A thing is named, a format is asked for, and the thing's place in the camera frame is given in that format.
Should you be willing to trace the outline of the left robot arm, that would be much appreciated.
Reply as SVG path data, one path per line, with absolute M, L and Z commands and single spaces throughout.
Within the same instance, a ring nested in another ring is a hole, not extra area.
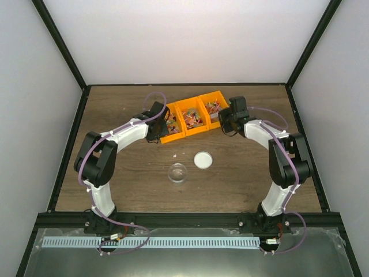
M 110 191 L 117 154 L 138 140 L 158 143 L 168 134 L 169 113 L 168 106 L 154 102 L 150 110 L 136 115 L 120 127 L 86 134 L 74 162 L 74 170 L 78 173 L 79 183 L 90 194 L 92 211 L 99 215 L 97 225 L 103 232 L 111 233 L 118 226 L 117 217 L 112 215 L 116 206 Z

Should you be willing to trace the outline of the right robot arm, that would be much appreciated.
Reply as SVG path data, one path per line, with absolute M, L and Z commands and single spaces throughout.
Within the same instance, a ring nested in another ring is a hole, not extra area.
M 288 133 L 287 123 L 282 127 L 252 117 L 243 96 L 229 99 L 229 107 L 219 112 L 219 122 L 227 136 L 239 134 L 268 150 L 272 184 L 260 203 L 262 214 L 256 218 L 258 229 L 268 233 L 277 225 L 275 216 L 285 212 L 293 194 L 312 176 L 305 138 L 301 133 Z

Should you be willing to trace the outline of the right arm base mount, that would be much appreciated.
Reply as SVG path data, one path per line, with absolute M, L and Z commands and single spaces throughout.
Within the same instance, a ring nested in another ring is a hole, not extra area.
M 290 232 L 290 227 L 285 224 L 284 214 L 267 216 L 263 209 L 256 212 L 242 212 L 237 216 L 239 228 L 244 233 L 253 234 L 277 234 Z

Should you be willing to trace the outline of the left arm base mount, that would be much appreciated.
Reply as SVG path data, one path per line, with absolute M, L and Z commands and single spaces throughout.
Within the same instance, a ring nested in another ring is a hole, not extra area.
M 84 232 L 85 234 L 97 234 L 97 235 L 111 235 L 115 233 L 132 234 L 133 227 L 121 226 L 110 221 L 105 220 L 91 209 L 84 211 L 86 216 Z

